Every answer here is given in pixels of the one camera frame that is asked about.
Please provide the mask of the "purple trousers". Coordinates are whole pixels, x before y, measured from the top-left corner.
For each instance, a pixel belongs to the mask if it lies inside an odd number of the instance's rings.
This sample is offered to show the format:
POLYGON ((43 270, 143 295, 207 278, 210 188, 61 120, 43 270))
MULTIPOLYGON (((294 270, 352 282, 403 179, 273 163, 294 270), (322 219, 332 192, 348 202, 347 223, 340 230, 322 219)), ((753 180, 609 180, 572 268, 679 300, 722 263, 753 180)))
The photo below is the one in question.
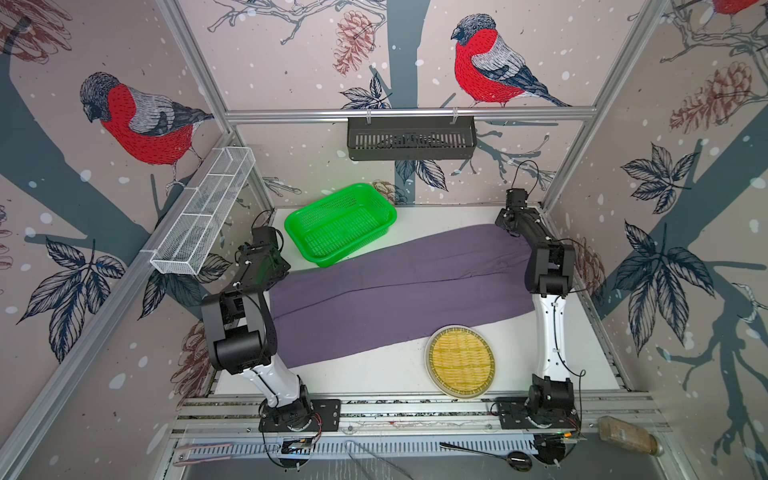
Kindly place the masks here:
POLYGON ((269 292, 278 354, 295 368, 526 314, 530 255, 484 224, 292 272, 269 292))

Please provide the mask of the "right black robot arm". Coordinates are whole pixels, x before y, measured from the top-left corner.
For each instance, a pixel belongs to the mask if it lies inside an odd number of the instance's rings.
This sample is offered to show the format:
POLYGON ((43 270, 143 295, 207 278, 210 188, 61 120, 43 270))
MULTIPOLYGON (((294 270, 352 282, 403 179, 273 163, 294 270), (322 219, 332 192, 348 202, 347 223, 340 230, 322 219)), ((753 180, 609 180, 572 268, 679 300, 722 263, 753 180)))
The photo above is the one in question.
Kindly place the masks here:
POLYGON ((524 206, 503 208, 495 224, 531 248, 524 285, 532 296, 538 335, 538 367, 532 374, 525 408, 530 421, 541 428, 580 424, 581 392, 585 370, 566 362, 565 307, 575 277, 575 249, 545 228, 537 210, 524 206))

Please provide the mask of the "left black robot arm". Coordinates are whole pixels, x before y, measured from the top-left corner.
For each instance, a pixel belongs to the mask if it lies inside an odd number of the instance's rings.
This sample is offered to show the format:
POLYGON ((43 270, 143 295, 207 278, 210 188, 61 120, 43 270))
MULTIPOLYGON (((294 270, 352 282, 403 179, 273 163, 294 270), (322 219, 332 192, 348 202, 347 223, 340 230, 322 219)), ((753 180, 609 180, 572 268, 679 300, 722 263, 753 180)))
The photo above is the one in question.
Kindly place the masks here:
POLYGON ((266 293, 284 279, 290 265, 275 239, 255 240, 240 249, 235 279, 202 300, 202 320, 212 367, 239 375, 264 396, 260 414, 278 427, 303 430, 314 410, 307 387, 278 355, 277 330, 266 293))

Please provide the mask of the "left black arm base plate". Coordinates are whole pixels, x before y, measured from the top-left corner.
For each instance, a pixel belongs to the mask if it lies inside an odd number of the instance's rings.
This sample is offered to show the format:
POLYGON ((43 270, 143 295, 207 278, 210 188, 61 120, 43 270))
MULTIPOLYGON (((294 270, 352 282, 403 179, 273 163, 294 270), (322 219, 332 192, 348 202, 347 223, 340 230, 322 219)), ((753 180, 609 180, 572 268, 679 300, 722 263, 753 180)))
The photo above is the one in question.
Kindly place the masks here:
POLYGON ((297 400, 283 407, 259 405, 258 431, 261 433, 336 432, 341 416, 338 399, 297 400))

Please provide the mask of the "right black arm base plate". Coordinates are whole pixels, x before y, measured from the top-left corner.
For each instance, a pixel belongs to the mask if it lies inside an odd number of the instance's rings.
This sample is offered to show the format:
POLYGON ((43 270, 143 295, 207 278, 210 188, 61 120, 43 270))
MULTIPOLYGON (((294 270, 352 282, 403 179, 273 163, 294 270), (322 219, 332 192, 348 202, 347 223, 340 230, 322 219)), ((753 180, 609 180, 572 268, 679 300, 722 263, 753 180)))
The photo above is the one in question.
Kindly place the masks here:
POLYGON ((580 419, 575 410, 559 408, 535 409, 526 397, 499 397, 489 409, 503 430, 577 430, 580 419))

